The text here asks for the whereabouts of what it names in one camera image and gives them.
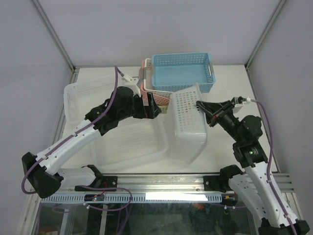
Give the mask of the cream white perforated basket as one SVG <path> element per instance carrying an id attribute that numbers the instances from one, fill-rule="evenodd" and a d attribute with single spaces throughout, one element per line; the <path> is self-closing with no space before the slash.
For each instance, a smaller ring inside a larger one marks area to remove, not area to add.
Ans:
<path id="1" fill-rule="evenodd" d="M 143 88 L 148 92 L 169 98 L 172 92 L 156 90 L 152 85 L 153 66 L 151 58 L 147 58 L 142 62 Z"/>

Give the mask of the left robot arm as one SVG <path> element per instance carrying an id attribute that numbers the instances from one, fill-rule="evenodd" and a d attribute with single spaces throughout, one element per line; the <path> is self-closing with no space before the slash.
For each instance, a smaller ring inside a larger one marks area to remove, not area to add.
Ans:
<path id="1" fill-rule="evenodd" d="M 126 86 L 116 87 L 111 96 L 99 106 L 92 108 L 79 125 L 66 137 L 37 154 L 27 152 L 22 156 L 24 178 L 22 191 L 28 181 L 32 193 L 48 198 L 61 188 L 99 190 L 104 182 L 103 174 L 90 164 L 77 169 L 63 169 L 63 164 L 86 145 L 100 139 L 119 122 L 127 118 L 155 119 L 161 109 L 152 93 L 147 94 L 148 104 L 143 97 Z"/>

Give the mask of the pink perforated basket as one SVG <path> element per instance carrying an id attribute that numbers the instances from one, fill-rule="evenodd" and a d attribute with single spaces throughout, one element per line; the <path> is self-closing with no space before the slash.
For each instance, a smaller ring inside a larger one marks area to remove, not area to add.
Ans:
<path id="1" fill-rule="evenodd" d="M 138 82 L 138 86 L 140 88 L 140 91 L 141 91 L 141 94 L 143 95 L 143 99 L 145 101 L 148 101 L 147 100 L 147 92 L 144 88 L 143 88 L 143 77 L 142 77 L 142 70 L 141 68 L 139 69 L 139 72 L 138 72 L 138 78 L 139 78 L 139 82 Z M 157 95 L 155 93 L 153 93 L 153 96 L 154 96 L 154 99 L 155 99 L 155 102 L 157 103 L 158 106 L 160 105 L 168 105 L 169 104 L 169 101 L 170 101 L 170 97 L 169 98 L 166 98 L 166 97 L 163 97 L 163 96 L 160 96 L 160 95 Z"/>

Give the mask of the blue perforated basket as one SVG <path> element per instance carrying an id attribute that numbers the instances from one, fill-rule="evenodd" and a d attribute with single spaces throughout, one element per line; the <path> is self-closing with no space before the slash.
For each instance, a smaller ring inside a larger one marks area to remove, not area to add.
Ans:
<path id="1" fill-rule="evenodd" d="M 206 52 L 155 54 L 151 62 L 155 90 L 176 92 L 198 84 L 202 93 L 208 93 L 216 82 L 211 57 Z"/>

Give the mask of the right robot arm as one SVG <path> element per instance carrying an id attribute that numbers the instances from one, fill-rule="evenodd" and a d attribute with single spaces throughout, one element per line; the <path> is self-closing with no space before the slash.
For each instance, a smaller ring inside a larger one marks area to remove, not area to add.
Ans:
<path id="1" fill-rule="evenodd" d="M 262 136 L 262 119 L 248 115 L 242 120 L 234 110 L 250 98 L 234 97 L 214 103 L 197 101 L 210 127 L 220 125 L 233 139 L 233 154 L 239 166 L 230 165 L 220 170 L 217 190 L 232 189 L 255 218 L 259 219 L 261 235 L 306 235 L 310 227 L 292 211 L 284 199 L 270 170 L 271 157 L 267 157 L 259 138 Z"/>

